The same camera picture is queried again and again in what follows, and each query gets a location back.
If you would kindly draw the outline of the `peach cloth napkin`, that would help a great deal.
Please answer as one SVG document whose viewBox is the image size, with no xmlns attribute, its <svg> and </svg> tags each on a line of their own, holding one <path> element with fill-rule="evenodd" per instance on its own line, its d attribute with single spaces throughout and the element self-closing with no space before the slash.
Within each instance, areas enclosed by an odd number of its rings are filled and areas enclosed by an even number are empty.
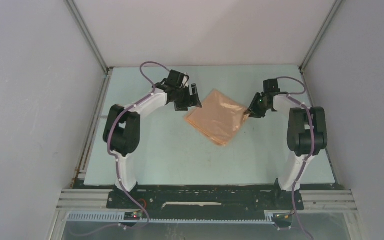
<svg viewBox="0 0 384 240">
<path fill-rule="evenodd" d="M 249 118 L 248 108 L 217 89 L 184 116 L 184 120 L 217 146 L 226 146 Z"/>
</svg>

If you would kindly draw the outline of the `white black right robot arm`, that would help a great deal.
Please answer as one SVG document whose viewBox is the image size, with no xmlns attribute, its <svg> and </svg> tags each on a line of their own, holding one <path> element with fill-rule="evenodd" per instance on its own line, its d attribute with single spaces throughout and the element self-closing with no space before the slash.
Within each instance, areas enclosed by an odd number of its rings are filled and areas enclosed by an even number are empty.
<svg viewBox="0 0 384 240">
<path fill-rule="evenodd" d="M 288 192 L 299 189 L 309 164 L 328 145 L 326 113 L 322 107 L 308 107 L 283 92 L 256 93 L 246 112 L 250 118 L 260 119 L 269 110 L 288 117 L 286 143 L 290 153 L 284 171 L 277 179 L 280 190 L 270 196 L 275 208 L 284 209 L 291 202 Z"/>
</svg>

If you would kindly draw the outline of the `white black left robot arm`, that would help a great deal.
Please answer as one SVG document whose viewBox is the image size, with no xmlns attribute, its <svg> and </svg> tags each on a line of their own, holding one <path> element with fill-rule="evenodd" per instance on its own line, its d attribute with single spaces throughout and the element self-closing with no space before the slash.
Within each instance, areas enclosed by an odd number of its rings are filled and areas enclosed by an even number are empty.
<svg viewBox="0 0 384 240">
<path fill-rule="evenodd" d="M 115 104 L 109 110 L 103 141 L 107 144 L 108 153 L 115 157 L 115 185 L 123 190 L 118 201 L 125 208 L 133 208 L 138 202 L 138 194 L 132 191 L 137 184 L 133 158 L 141 140 L 141 120 L 169 103 L 173 103 L 177 112 L 191 107 L 201 108 L 197 85 L 193 83 L 173 88 L 158 83 L 137 102 Z"/>
</svg>

